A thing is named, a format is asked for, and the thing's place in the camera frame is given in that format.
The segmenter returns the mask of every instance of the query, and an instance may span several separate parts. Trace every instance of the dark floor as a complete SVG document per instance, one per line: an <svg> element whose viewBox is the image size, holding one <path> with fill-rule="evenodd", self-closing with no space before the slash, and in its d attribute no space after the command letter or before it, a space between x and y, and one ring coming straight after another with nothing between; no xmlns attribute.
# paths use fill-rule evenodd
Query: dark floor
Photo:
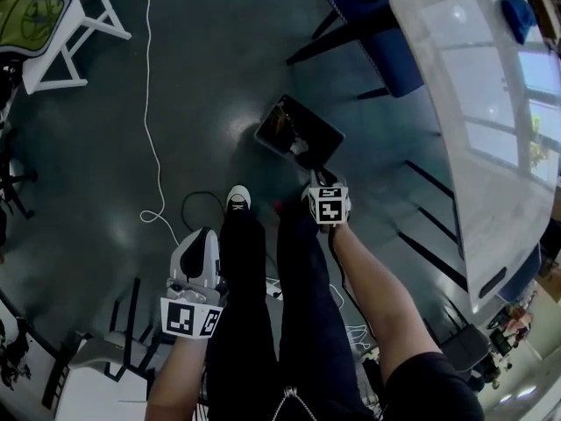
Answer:
<svg viewBox="0 0 561 421"><path fill-rule="evenodd" d="M143 127L146 0L111 1L132 39L95 34L76 56L86 88L20 91L11 113L21 129L17 152L39 173L22 190L37 215L11 219L0 288L55 345L72 330L104 332L113 299L135 276L143 282L140 311L153 307L174 249L163 223L138 218L160 207ZM402 166L410 158L449 181L426 89L399 100L353 101L380 86L354 44L287 68L283 60L329 12L325 0L152 5L149 124L163 167L165 216L179 238L188 233L183 196L203 189L225 196L242 182L275 255L272 202L299 189L306 176L252 135L269 104L286 92L346 135L328 165L349 183L352 227L364 243L404 281L425 317L438 317L440 291L468 315L461 290L395 235L399 225L461 267L456 246L416 209L422 204L452 228L451 201ZM189 202L186 217L194 226L221 223L216 203L204 197ZM330 269L338 285L332 261ZM343 311L349 324L362 323L351 304ZM279 310L272 318L279 319Z"/></svg>

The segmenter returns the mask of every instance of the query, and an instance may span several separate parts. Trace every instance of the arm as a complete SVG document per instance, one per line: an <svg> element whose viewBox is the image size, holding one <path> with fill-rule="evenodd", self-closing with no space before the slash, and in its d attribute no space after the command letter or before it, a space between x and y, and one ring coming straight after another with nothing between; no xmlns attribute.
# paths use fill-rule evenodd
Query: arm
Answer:
<svg viewBox="0 0 561 421"><path fill-rule="evenodd" d="M378 341L384 382L405 360L420 353L441 352L411 295L360 243L349 225L336 228L333 247Z"/></svg>
<svg viewBox="0 0 561 421"><path fill-rule="evenodd" d="M146 408L146 421L190 421L201 390L208 340L178 337L156 378Z"/></svg>

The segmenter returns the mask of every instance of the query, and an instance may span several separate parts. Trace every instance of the backpack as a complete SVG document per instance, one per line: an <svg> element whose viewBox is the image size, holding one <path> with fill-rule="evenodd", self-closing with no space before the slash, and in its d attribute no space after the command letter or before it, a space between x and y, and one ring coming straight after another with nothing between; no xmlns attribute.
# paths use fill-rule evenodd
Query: backpack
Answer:
<svg viewBox="0 0 561 421"><path fill-rule="evenodd" d="M72 0L0 0L0 56L42 55Z"/></svg>

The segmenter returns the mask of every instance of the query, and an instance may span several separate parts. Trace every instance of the table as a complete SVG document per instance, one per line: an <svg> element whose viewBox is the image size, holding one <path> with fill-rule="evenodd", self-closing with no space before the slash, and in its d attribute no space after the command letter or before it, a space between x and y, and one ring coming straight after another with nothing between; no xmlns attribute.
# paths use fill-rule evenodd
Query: table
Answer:
<svg viewBox="0 0 561 421"><path fill-rule="evenodd" d="M60 395L57 421L143 421L146 380L125 371L119 382L95 369L71 369Z"/></svg>
<svg viewBox="0 0 561 421"><path fill-rule="evenodd" d="M537 28L517 44L498 0L389 3L440 124L477 311L550 219L561 151L559 60Z"/></svg>

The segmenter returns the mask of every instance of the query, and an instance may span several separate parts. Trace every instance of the white stool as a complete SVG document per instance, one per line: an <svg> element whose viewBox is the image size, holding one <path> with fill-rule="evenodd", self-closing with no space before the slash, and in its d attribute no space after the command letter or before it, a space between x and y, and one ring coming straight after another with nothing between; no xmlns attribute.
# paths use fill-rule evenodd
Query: white stool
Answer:
<svg viewBox="0 0 561 421"><path fill-rule="evenodd" d="M113 10L110 1L101 1L105 11L97 19L86 17L80 0L72 0L70 2L46 52L37 58L31 58L24 62L23 81L28 94L32 94L36 90L74 88L88 84L88 80L84 80L78 75L72 57L94 30L106 32L126 40L131 38L131 34L126 32L121 25L121 21ZM112 25L104 22L106 18L110 19ZM68 49L66 45L68 40L81 25L86 26L88 30ZM72 78L69 80L42 82L41 80L45 76L46 71L51 67L54 58L59 53L62 54L62 58L66 62L68 72L70 72Z"/></svg>

